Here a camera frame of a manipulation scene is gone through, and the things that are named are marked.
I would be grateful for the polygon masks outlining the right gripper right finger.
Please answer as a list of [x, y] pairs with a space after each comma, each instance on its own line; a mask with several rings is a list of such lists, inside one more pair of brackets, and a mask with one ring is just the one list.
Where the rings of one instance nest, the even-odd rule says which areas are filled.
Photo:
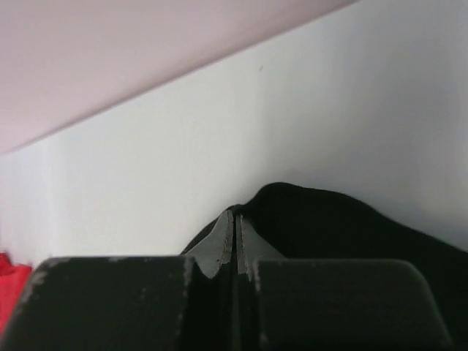
[[453, 350], [428, 282], [402, 260], [287, 259], [235, 221], [238, 350]]

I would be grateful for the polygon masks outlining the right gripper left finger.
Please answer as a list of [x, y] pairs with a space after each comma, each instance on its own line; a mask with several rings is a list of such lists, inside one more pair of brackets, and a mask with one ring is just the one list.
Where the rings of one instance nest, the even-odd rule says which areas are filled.
[[3, 350], [231, 350], [234, 219], [176, 256], [55, 257], [32, 273]]

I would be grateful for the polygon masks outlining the black tank top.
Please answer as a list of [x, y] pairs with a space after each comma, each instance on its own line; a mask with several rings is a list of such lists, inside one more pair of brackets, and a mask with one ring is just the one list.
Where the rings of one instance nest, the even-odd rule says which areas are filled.
[[[405, 227], [350, 196], [286, 183], [264, 186], [248, 203], [234, 205], [232, 337], [238, 350], [235, 322], [237, 276], [235, 221], [246, 219], [256, 233], [287, 259], [386, 259], [415, 266], [429, 284], [453, 338], [453, 350], [467, 348], [467, 253], [430, 235]], [[185, 248], [207, 236], [209, 223]]]

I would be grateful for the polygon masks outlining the red tank top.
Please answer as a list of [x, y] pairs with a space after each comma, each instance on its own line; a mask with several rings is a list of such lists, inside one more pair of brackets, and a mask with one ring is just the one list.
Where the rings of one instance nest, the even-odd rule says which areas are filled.
[[0, 275], [0, 327], [3, 332], [10, 315], [32, 272], [30, 265], [13, 265], [6, 252], [1, 253]]

